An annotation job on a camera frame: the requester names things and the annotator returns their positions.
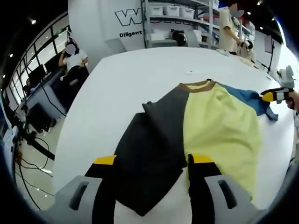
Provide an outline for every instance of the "plastic container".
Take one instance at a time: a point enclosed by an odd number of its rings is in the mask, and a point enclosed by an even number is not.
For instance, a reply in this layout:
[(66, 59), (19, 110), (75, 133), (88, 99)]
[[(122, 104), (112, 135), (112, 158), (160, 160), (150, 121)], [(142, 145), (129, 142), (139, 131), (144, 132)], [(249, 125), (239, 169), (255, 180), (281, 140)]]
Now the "plastic container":
[(215, 9), (219, 8), (219, 0), (213, 0), (213, 8)]
[(165, 6), (165, 15), (179, 17), (180, 6)]
[(179, 9), (179, 15), (180, 15), (180, 17), (183, 17), (183, 18), (194, 19), (194, 12), (195, 12), (195, 10), (191, 9), (191, 8), (181, 7)]
[(152, 34), (150, 34), (150, 36), (151, 36), (152, 41), (159, 41), (159, 40), (165, 40), (166, 39), (166, 36), (165, 36), (164, 32), (152, 33)]
[(150, 14), (161, 16), (163, 15), (163, 6), (150, 6)]

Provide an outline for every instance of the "white storage bin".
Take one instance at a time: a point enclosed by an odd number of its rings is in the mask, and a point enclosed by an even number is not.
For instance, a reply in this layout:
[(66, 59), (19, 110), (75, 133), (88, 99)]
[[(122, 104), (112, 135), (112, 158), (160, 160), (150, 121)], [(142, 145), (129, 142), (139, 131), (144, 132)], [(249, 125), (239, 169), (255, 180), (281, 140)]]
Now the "white storage bin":
[(184, 7), (181, 7), (179, 9), (179, 15), (181, 17), (184, 17), (184, 18), (189, 18), (189, 19), (193, 19), (194, 18), (194, 12), (195, 10), (194, 9), (191, 9), (191, 8), (184, 8)]
[(198, 42), (201, 43), (201, 41), (202, 41), (201, 31), (195, 29), (194, 33), (195, 33), (195, 35), (197, 37)]
[(166, 36), (164, 32), (160, 32), (160, 33), (152, 33), (150, 34), (151, 36), (151, 40), (152, 41), (159, 41), (159, 40), (165, 40)]
[(163, 15), (163, 6), (150, 6), (149, 8), (151, 15)]
[(215, 9), (219, 8), (219, 0), (213, 0), (213, 8)]
[(165, 6), (165, 15), (179, 17), (180, 6)]

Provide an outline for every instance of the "small white object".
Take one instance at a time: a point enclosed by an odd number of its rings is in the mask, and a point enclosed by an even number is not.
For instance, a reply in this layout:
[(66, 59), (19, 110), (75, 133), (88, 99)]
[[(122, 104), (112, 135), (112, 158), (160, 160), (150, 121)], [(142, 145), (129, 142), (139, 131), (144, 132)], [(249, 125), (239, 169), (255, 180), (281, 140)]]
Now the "small white object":
[(180, 17), (183, 17), (183, 18), (194, 19), (194, 12), (195, 12), (195, 10), (191, 9), (191, 8), (181, 7), (179, 9), (179, 15), (180, 15)]
[(151, 15), (163, 15), (163, 6), (150, 6)]
[(195, 35), (197, 37), (198, 42), (201, 42), (202, 41), (201, 30), (196, 30), (195, 29), (194, 33), (195, 33)]
[(186, 75), (193, 75), (194, 72), (193, 72), (193, 71), (187, 71), (187, 72), (185, 72), (185, 74), (186, 74)]
[(165, 15), (179, 17), (180, 6), (165, 6)]

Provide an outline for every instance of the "white table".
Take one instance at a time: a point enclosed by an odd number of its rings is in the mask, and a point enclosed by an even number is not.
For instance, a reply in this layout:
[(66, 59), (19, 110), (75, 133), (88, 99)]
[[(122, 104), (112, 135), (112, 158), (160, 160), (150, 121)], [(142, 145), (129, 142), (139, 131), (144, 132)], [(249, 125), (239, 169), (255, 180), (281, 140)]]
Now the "white table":
[[(84, 175), (92, 161), (112, 155), (131, 119), (143, 112), (142, 103), (156, 102), (180, 82), (207, 78), (235, 88), (262, 92), (279, 87), (267, 74), (214, 50), (171, 47), (130, 51), (104, 58), (92, 71), (71, 106), (62, 128), (54, 166), (54, 190), (77, 175)], [(293, 146), (292, 111), (285, 103), (272, 103), (277, 122), (260, 116), (263, 136), (253, 203), (268, 208), (284, 180)], [(116, 204), (115, 223), (191, 223), (185, 171), (145, 217)]]

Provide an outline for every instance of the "cable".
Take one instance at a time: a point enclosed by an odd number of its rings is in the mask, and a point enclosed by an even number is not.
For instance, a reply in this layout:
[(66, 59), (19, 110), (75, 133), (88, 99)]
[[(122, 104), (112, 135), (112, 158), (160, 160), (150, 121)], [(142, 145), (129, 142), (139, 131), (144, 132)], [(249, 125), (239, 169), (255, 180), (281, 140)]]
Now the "cable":
[(21, 169), (21, 166), (19, 165), (19, 170), (20, 170), (20, 174), (21, 174), (21, 178), (23, 180), (23, 183), (24, 183), (24, 186), (26, 188), (26, 191), (28, 192), (29, 194), (29, 197), (31, 198), (31, 200), (33, 201), (33, 203), (36, 205), (36, 207), (41, 210), (41, 208), (36, 204), (35, 200), (33, 199), (32, 195), (30, 194), (28, 188), (27, 188), (27, 185), (26, 185), (26, 182), (25, 182), (25, 179), (24, 179), (24, 176), (23, 176), (23, 173), (22, 173), (22, 169)]
[[(47, 143), (45, 140), (43, 140), (43, 139), (41, 139), (41, 138), (38, 138), (38, 137), (35, 137), (35, 138), (36, 138), (36, 139), (39, 139), (39, 140), (41, 140), (41, 141), (43, 141), (43, 142), (47, 145), (47, 147), (48, 147), (48, 151), (50, 151), (50, 147), (49, 147), (48, 143)], [(22, 160), (23, 160), (25, 163), (27, 163), (27, 164), (29, 164), (29, 165), (31, 165), (31, 166), (35, 166), (35, 167), (36, 167), (36, 168), (33, 168), (33, 167), (25, 167), (25, 166), (21, 165), (23, 168), (25, 168), (25, 169), (38, 169), (38, 170), (42, 171), (43, 173), (49, 175), (50, 177), (53, 177), (52, 175), (50, 175), (50, 174), (48, 174), (47, 172), (43, 171), (43, 169), (47, 166), (47, 163), (48, 163), (48, 160), (49, 160), (48, 157), (47, 157), (47, 160), (46, 160), (45, 165), (44, 165), (42, 168), (39, 168), (37, 165), (35, 165), (35, 164), (33, 164), (33, 163), (30, 163), (30, 162), (26, 161), (26, 160), (23, 159), (23, 158), (22, 158)]]
[(44, 89), (44, 87), (43, 87), (43, 84), (42, 84), (42, 81), (40, 81), (40, 83), (41, 83), (41, 86), (42, 86), (42, 89), (43, 89), (43, 92), (46, 94), (46, 97), (48, 98), (48, 101), (50, 102), (50, 104), (52, 104), (62, 115), (64, 115), (65, 117), (66, 117), (66, 115), (64, 114), (64, 113), (62, 113), (61, 112), (61, 110), (59, 110), (51, 101), (50, 101), (50, 99), (49, 99), (49, 96), (48, 96), (48, 94), (46, 93), (46, 90)]
[[(39, 140), (41, 140), (41, 141), (43, 141), (46, 145), (47, 145), (47, 147), (48, 147), (48, 151), (50, 151), (50, 146), (48, 145), (48, 143), (45, 141), (45, 140), (43, 140), (43, 139), (41, 139), (41, 138), (38, 138), (38, 137), (35, 137), (36, 139), (39, 139)], [(46, 165), (47, 165), (47, 163), (48, 163), (48, 160), (49, 160), (49, 158), (47, 157), (47, 160), (46, 160), (46, 163), (45, 163), (45, 165), (41, 168), (41, 169), (44, 169), (45, 167), (46, 167)]]
[(47, 191), (45, 191), (45, 190), (43, 190), (43, 189), (40, 189), (40, 188), (38, 188), (37, 186), (34, 186), (33, 184), (29, 183), (27, 180), (24, 179), (24, 181), (25, 181), (29, 186), (31, 186), (31, 187), (33, 187), (33, 188), (36, 188), (36, 189), (42, 191), (43, 193), (46, 193), (46, 194), (51, 195), (51, 196), (54, 197), (53, 194), (50, 194), (49, 192), (47, 192)]
[(35, 165), (35, 164), (29, 164), (29, 165), (35, 166), (36, 168), (34, 168), (34, 167), (25, 167), (25, 166), (23, 166), (23, 165), (21, 165), (21, 167), (23, 167), (24, 169), (36, 169), (36, 170), (40, 170), (40, 171), (42, 171), (43, 173), (49, 175), (50, 177), (53, 177), (51, 174), (48, 174), (47, 172), (41, 170), (41, 169), (40, 169), (37, 165)]

